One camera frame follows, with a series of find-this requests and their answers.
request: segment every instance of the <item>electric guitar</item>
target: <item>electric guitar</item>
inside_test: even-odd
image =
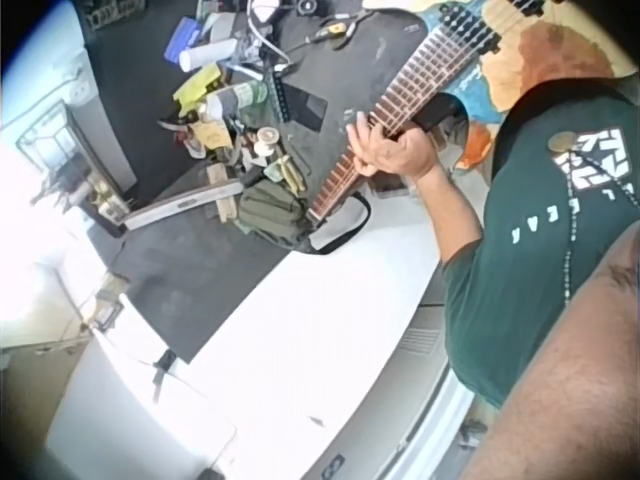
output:
[[[488,155],[500,126],[532,88],[562,78],[623,78],[636,65],[609,35],[570,1],[364,0],[368,10],[418,16],[428,34],[369,113],[387,135],[435,95],[456,96],[469,116],[467,145],[457,167]],[[360,180],[350,147],[315,197],[308,217],[322,222]]]

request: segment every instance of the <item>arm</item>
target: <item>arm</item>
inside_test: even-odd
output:
[[[408,126],[397,142],[382,132],[382,125],[370,130],[363,113],[358,113],[355,126],[347,126],[356,171],[367,177],[379,170],[410,177],[433,222],[442,261],[448,262],[462,247],[482,238],[475,211],[448,179],[420,127]]]
[[[596,480],[640,472],[640,223],[578,291],[464,480]]]

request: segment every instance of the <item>blue box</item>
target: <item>blue box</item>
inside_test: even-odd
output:
[[[202,26],[198,22],[191,18],[183,17],[173,32],[171,40],[169,40],[169,45],[164,51],[164,58],[177,65],[180,52],[196,43],[200,38],[201,32]]]

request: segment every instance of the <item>guitar neck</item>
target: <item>guitar neck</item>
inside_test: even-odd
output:
[[[471,48],[447,27],[434,29],[369,113],[369,126],[381,124],[386,136],[397,134],[420,109],[474,59]],[[309,209],[314,222],[324,220],[360,180],[353,168],[354,153],[347,147]]]

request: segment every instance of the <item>guitar body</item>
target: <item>guitar body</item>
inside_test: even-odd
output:
[[[488,156],[509,111],[538,85],[570,78],[624,78],[637,71],[602,27],[570,1],[363,1],[370,10],[411,12],[429,31],[442,23],[443,5],[454,4],[482,18],[501,37],[496,51],[480,55],[443,89],[462,102],[469,116],[467,145],[457,164],[460,169],[473,168]],[[537,12],[521,11],[536,4]]]

